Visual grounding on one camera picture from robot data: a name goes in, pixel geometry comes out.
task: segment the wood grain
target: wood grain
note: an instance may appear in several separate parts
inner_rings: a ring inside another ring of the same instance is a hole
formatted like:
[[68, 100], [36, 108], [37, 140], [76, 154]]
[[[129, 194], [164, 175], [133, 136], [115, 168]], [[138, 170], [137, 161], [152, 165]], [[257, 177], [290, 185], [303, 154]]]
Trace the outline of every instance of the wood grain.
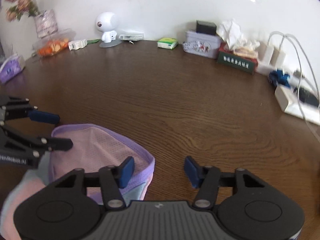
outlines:
[[[146, 200], [191, 201], [196, 191], [183, 172], [191, 155], [222, 171], [249, 169], [304, 209], [300, 239], [320, 238], [320, 145], [303, 120], [281, 112], [264, 76], [141, 41], [28, 60], [2, 90], [58, 113], [63, 124], [94, 123], [145, 147], [156, 158]], [[12, 125], [34, 135], [53, 128]], [[1, 201], [23, 172], [1, 166]], [[228, 195], [222, 190], [218, 202]]]

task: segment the cloth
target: cloth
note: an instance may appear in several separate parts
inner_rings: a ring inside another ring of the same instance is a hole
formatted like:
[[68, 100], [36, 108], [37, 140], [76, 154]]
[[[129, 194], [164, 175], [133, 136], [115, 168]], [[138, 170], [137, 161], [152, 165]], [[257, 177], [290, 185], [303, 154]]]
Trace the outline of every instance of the cloth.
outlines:
[[[131, 200], [143, 200], [153, 178], [154, 157], [129, 138], [93, 124], [66, 125], [56, 128], [52, 137], [70, 138], [73, 148], [67, 152], [45, 154], [37, 170], [29, 170], [20, 184], [4, 202], [0, 216], [0, 234], [6, 240], [20, 240], [13, 223], [13, 214], [20, 203], [43, 189], [50, 182], [75, 168], [97, 172], [99, 168], [118, 166], [128, 156], [135, 161], [135, 171], [120, 192], [128, 205]], [[89, 188], [87, 195], [102, 204], [100, 188]]]

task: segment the purple trim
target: purple trim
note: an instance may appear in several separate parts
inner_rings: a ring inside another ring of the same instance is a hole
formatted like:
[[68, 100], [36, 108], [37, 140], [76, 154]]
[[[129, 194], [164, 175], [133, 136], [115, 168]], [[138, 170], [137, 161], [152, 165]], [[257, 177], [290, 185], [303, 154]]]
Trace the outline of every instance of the purple trim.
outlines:
[[[144, 169], [143, 171], [141, 171], [139, 174], [134, 175], [130, 181], [129, 184], [126, 188], [124, 189], [120, 189], [121, 194], [125, 194], [128, 191], [130, 191], [131, 189], [137, 187], [138, 185], [140, 185], [141, 183], [145, 182], [147, 180], [147, 178], [149, 177], [150, 174], [153, 173], [154, 169], [155, 169], [155, 158], [146, 150], [144, 149], [142, 146], [140, 146], [139, 144], [137, 144], [136, 142], [130, 140], [129, 138], [120, 135], [116, 132], [113, 132], [107, 128], [95, 125], [95, 124], [70, 124], [70, 125], [62, 125], [59, 126], [57, 128], [55, 128], [52, 131], [51, 136], [55, 137], [57, 134], [62, 133], [62, 132], [68, 132], [68, 131], [75, 131], [75, 130], [83, 130], [89, 127], [95, 127], [98, 129], [101, 129], [103, 131], [105, 131], [106, 133], [110, 134], [113, 138], [115, 138], [116, 140], [120, 141], [121, 143], [123, 143], [124, 145], [126, 145], [127, 147], [129, 147], [130, 149], [132, 149], [134, 152], [136, 152], [137, 154], [139, 154], [145, 161], [147, 161], [149, 163], [148, 167], [146, 169]], [[50, 162], [49, 162], [49, 180], [50, 182], [53, 181], [54, 178], [54, 170], [53, 167], [51, 165], [51, 155], [50, 155]], [[92, 199], [94, 200], [100, 200], [101, 199], [101, 194], [97, 193], [91, 196]]]

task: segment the purple tissue pack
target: purple tissue pack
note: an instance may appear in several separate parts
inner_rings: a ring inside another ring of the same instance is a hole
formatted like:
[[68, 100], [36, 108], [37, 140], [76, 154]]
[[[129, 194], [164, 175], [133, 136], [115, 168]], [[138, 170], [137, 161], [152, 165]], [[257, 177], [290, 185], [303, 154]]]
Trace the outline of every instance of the purple tissue pack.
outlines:
[[14, 54], [6, 59], [0, 68], [0, 81], [6, 83], [10, 79], [18, 75], [26, 66], [24, 58], [18, 54]]

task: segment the ribbed gray panel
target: ribbed gray panel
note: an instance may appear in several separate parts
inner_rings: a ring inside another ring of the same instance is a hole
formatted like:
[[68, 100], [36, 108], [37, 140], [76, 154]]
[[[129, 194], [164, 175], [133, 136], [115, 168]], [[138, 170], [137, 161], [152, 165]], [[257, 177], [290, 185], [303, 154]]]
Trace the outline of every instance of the ribbed gray panel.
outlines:
[[124, 211], [108, 213], [83, 240], [234, 240], [208, 212], [187, 202], [134, 201]]

